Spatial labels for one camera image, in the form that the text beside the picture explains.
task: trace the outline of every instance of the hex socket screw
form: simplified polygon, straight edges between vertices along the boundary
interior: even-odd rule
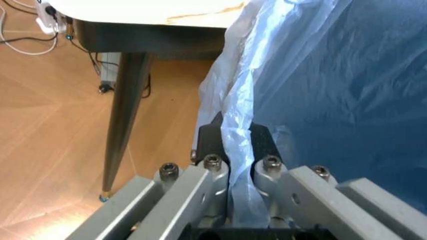
[[[223,160],[217,154],[208,154],[203,158],[203,167],[207,170],[217,172],[221,169]]]
[[[315,166],[312,166],[311,169],[313,170],[313,172],[315,172],[319,177],[321,177],[325,181],[328,181],[329,177],[331,176],[329,169],[325,166],[315,165]]]
[[[267,172],[279,172],[282,167],[282,160],[274,155],[267,155],[262,159],[262,165]]]
[[[158,169],[158,173],[162,181],[175,181],[179,176],[180,170],[176,163],[167,162]]]

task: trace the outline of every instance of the dark tapered table leg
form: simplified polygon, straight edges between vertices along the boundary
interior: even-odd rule
[[[132,125],[150,73],[150,53],[122,53],[114,90],[105,150],[101,201],[106,201],[128,144]]]

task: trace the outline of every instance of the black cable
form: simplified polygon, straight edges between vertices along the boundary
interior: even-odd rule
[[[88,50],[86,50],[86,49],[84,49],[84,48],[80,47],[79,45],[75,44],[75,43],[73,42],[73,40],[72,40],[72,39],[70,39],[69,41],[71,42],[71,44],[72,44],[74,47],[76,47],[76,48],[78,48],[78,49],[82,50],[82,51],[83,51],[83,52],[85,52],[85,53],[89,53],[89,51],[88,51]]]
[[[43,38],[26,36],[26,37],[18,37],[18,38],[1,40],[0,44],[11,43],[11,42],[16,42],[16,41],[21,41],[21,40],[35,40],[35,41],[49,42],[49,41],[52,41],[52,40],[56,39],[57,37],[58,37],[58,33],[55,33],[55,36],[53,36],[53,37],[51,37],[49,39],[43,39]]]
[[[87,52],[89,54],[90,61],[92,62],[93,69],[95,69],[96,74],[101,75],[100,66],[95,62],[94,57],[92,56],[92,53],[90,51]]]
[[[151,74],[148,74],[148,82],[147,82],[147,86],[145,86],[144,91],[148,89],[148,93],[147,95],[143,95],[141,98],[142,99],[146,99],[151,95]]]
[[[15,9],[15,10],[18,10],[18,11],[20,11],[20,12],[23,12],[23,13],[26,13],[26,14],[35,15],[35,16],[37,16],[37,15],[38,15],[38,14],[37,14],[37,13],[35,13],[35,12],[31,12],[31,11],[27,11],[27,10],[24,10],[24,9],[17,8],[16,6],[13,6],[13,5],[11,5],[10,3],[8,3],[6,0],[3,0],[3,2],[4,2],[7,6],[9,6],[9,7],[13,8],[13,9]]]
[[[95,52],[95,60],[100,64],[110,64],[110,65],[114,65],[116,67],[119,67],[119,65],[117,63],[98,60],[98,53],[97,52]]]
[[[80,49],[81,51],[83,51],[83,52],[85,52],[87,54],[89,54],[90,61],[92,62],[93,69],[95,69],[96,74],[98,74],[98,75],[101,74],[101,70],[100,70],[100,67],[98,66],[97,62],[101,63],[101,64],[110,64],[110,65],[114,65],[114,66],[117,66],[117,67],[119,66],[117,63],[114,63],[114,62],[107,62],[107,61],[100,61],[100,60],[98,60],[98,53],[97,52],[95,52],[95,59],[94,59],[94,57],[92,56],[92,52],[90,52],[90,51],[88,51],[86,49],[83,49],[82,47],[78,46],[77,44],[75,44],[73,42],[72,39],[70,39],[69,41],[71,42],[71,44],[74,47]],[[146,98],[148,98],[151,95],[151,74],[148,74],[148,82],[147,82],[147,85],[144,87],[144,91],[145,90],[148,90],[148,93],[146,95],[143,95],[141,97],[143,99],[146,99]]]
[[[81,51],[83,51],[84,53],[87,53],[87,54],[89,55],[89,58],[90,58],[90,61],[92,62],[92,66],[93,66],[93,69],[95,70],[95,73],[96,73],[98,76],[99,76],[99,75],[101,75],[100,67],[99,67],[99,66],[98,66],[98,64],[95,62],[94,57],[92,57],[92,53],[91,53],[90,51],[88,51],[88,50],[86,50],[86,49],[84,49],[84,48],[80,47],[79,45],[75,44],[72,38],[70,38],[70,39],[69,39],[69,42],[70,42],[74,47],[76,47],[76,48],[80,49]]]

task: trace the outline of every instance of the blue plastic sheet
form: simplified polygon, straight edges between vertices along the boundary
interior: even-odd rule
[[[354,0],[284,64],[294,47],[278,47],[254,87],[254,122],[285,165],[366,177],[427,213],[427,1]]]
[[[196,130],[224,116],[234,226],[269,221],[249,176],[251,121],[288,169],[366,177],[427,212],[427,0],[252,0],[199,94]]]

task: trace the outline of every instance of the white cable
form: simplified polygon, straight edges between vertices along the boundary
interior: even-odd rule
[[[6,41],[5,37],[3,36],[3,22],[5,21],[5,18],[6,18],[6,10],[1,5],[0,5],[0,9],[3,11],[3,13],[0,16],[0,38],[3,41]],[[15,48],[14,46],[12,46],[8,42],[5,42],[4,44],[6,44],[9,48],[13,49],[15,52],[18,52],[20,54],[25,54],[25,55],[30,55],[30,56],[39,56],[39,55],[43,55],[43,54],[47,54],[47,53],[51,52],[57,46],[57,42],[58,42],[58,38],[56,37],[53,40],[52,46],[48,50],[41,51],[41,52],[26,52],[26,51],[22,51],[22,50]]]
[[[21,5],[21,6],[23,6],[23,7],[29,8],[29,9],[36,9],[36,7],[35,7],[35,6],[31,6],[31,5],[28,5],[28,4],[25,4],[25,3],[22,3],[22,2],[17,1],[17,0],[12,0],[12,2],[14,2],[14,3],[18,4],[18,5]]]

